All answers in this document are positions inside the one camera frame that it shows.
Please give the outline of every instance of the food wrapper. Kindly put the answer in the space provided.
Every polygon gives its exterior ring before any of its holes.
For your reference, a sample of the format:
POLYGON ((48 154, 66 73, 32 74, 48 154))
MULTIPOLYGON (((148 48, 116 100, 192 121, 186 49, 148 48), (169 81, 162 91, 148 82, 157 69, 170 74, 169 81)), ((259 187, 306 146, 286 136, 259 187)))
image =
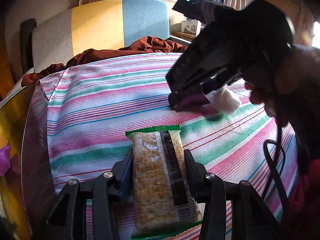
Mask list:
POLYGON ((188 189, 180 127, 156 126, 126 135, 133 143, 132 238, 160 230, 164 237, 175 236, 199 224, 202 215, 188 189))

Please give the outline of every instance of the bed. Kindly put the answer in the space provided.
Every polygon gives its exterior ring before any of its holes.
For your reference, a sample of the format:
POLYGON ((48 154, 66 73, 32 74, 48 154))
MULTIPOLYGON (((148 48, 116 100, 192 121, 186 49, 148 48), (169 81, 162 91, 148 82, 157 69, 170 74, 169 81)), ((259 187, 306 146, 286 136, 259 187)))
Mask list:
MULTIPOLYGON (((223 180, 247 179, 262 193, 269 174, 262 144, 276 138, 276 124, 263 105, 252 105, 244 81, 229 88, 241 100, 233 115, 219 114, 212 105, 176 112, 169 108, 170 89, 165 75, 180 53, 150 53, 117 57, 68 68, 41 80, 49 99, 48 149, 55 190, 71 178, 80 182, 110 171, 122 160, 131 141, 125 131, 154 125, 179 124, 183 147, 197 162, 223 180)), ((281 175, 289 195, 297 176, 296 141, 290 125, 283 129, 286 151, 281 175)), ((266 204, 279 220, 277 191, 266 204)), ((121 240, 129 239, 134 226, 133 204, 117 212, 121 240)), ((92 203, 87 203, 87 236, 92 239, 92 203)), ((197 239, 200 227, 174 239, 197 239)), ((231 238, 231 205, 227 203, 227 239, 231 238)))

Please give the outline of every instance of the green package edge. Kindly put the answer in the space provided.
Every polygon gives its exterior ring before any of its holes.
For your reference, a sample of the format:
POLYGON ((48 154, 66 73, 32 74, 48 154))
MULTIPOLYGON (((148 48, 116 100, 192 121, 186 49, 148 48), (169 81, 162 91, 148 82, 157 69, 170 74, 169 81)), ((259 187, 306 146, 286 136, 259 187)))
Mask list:
MULTIPOLYGON (((157 131, 174 131, 174 130, 181 130, 179 125, 159 125, 159 126, 152 126, 148 128, 142 128, 138 130, 126 131, 125 136, 129 136, 135 132, 157 132, 157 131)), ((143 234, 139 236, 131 236, 132 240, 156 240, 156 239, 163 239, 166 237, 177 236, 195 226, 198 226, 202 223, 202 221, 194 221, 186 224, 181 224, 176 228, 167 228, 167 229, 160 229, 156 230, 155 232, 143 234)))

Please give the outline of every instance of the white tissue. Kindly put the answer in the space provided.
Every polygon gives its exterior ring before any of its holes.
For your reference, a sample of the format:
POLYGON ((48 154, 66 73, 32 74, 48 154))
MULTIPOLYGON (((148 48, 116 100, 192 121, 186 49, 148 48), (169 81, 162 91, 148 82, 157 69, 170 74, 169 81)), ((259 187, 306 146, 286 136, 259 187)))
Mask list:
POLYGON ((235 93, 225 87, 211 91, 206 98, 222 114, 233 114, 241 106, 241 101, 235 93))

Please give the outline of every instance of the purple paper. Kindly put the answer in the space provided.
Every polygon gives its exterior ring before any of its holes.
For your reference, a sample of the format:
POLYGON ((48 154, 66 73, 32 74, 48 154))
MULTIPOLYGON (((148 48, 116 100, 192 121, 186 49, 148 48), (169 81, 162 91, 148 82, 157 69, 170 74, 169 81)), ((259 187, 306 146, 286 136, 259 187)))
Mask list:
POLYGON ((10 169, 10 143, 0 149, 0 176, 10 169))

